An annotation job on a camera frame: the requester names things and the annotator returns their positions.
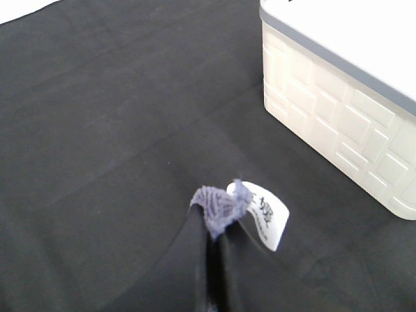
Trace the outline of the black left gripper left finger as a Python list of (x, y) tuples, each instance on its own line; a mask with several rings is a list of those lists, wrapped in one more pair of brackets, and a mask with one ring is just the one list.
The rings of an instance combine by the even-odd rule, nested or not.
[(206, 247), (202, 209), (192, 207), (162, 257), (107, 311), (206, 311)]

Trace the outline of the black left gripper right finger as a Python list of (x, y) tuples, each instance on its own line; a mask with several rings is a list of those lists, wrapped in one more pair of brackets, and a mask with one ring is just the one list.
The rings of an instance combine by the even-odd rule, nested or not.
[(229, 311), (324, 311), (316, 293), (292, 279), (240, 223), (219, 238)]

